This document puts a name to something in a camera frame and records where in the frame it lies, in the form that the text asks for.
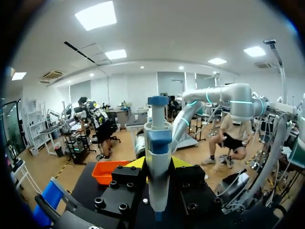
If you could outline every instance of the yellow black tape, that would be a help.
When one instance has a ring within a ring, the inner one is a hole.
[[[61,172],[65,169],[65,167],[68,165],[68,161],[67,161],[67,163],[61,168],[61,170],[59,171],[59,173],[55,176],[55,179],[57,179],[58,178],[58,176],[61,174]]]
[[[251,159],[246,161],[246,165],[249,165],[250,161],[252,161],[255,158],[256,155],[254,155]]]

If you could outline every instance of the metal pole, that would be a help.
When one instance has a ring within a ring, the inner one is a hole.
[[[286,75],[285,75],[285,70],[284,70],[284,65],[283,65],[283,61],[282,58],[280,57],[280,54],[278,53],[278,51],[276,50],[275,44],[276,41],[275,40],[270,40],[270,41],[264,41],[265,44],[270,46],[270,49],[272,50],[272,52],[274,53],[275,57],[277,58],[277,61],[280,65],[280,72],[281,72],[281,77],[282,77],[282,100],[284,104],[287,104],[287,84],[286,84]]]
[[[287,104],[287,84],[286,84],[286,75],[283,65],[282,67],[280,67],[280,72],[282,77],[283,103]]]

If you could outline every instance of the trash bin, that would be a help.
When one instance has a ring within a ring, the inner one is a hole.
[[[60,146],[59,148],[54,148],[56,154],[58,157],[62,157],[63,156],[63,152],[62,152],[62,147]]]

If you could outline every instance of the blue chair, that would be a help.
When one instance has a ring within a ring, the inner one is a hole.
[[[66,203],[68,209],[73,209],[76,205],[80,205],[53,177],[42,192],[42,197],[54,209],[57,208],[61,199]],[[36,206],[33,215],[41,227],[51,225],[52,220],[43,212],[40,206]]]

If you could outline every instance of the wooden floor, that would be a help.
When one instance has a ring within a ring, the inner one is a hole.
[[[207,135],[209,133],[209,127],[203,131],[203,135]],[[126,130],[122,130],[119,133],[116,133],[117,137],[121,140],[121,143],[118,141],[112,141],[112,160],[133,160],[135,159],[135,153],[133,150],[131,133]],[[207,183],[214,190],[217,184],[225,177],[230,174],[233,174],[240,169],[247,169],[247,174],[250,176],[250,181],[252,181],[255,176],[255,171],[252,170],[248,165],[246,165],[246,161],[249,160],[252,156],[256,154],[258,150],[260,150],[262,144],[255,139],[253,147],[251,148],[251,144],[247,146],[247,156],[243,161],[235,161],[234,167],[232,169],[228,169],[225,165],[220,164],[219,162],[216,165],[202,166],[206,174],[209,176],[207,179]],[[96,149],[99,153],[98,148],[93,145],[92,149]],[[228,149],[222,149],[217,147],[216,149],[216,158],[218,156],[227,154]],[[208,141],[200,141],[198,147],[191,147],[182,150],[178,150],[174,156],[177,158],[190,163],[190,164],[201,164],[201,162],[209,157],[209,147]],[[86,158],[85,162],[93,161],[95,162],[95,153],[90,153]],[[51,177],[55,177],[61,170],[61,168],[66,164],[66,157],[58,158],[56,156],[48,155],[48,152],[45,148],[43,148],[38,156],[32,156],[28,150],[25,150],[21,155],[22,158],[26,162],[26,167],[28,168],[30,174],[33,179],[36,181],[37,185],[41,190],[44,190],[47,184],[50,181]],[[84,165],[73,165],[69,163],[63,171],[58,176],[57,180],[61,183],[61,185],[69,190],[73,191],[73,188],[84,169]],[[23,195],[27,198],[29,202],[29,206],[31,209],[35,207],[34,196],[36,195],[33,188],[30,186],[27,180],[22,183],[24,187]],[[64,204],[61,203],[58,207],[58,211],[61,213],[64,210]]]

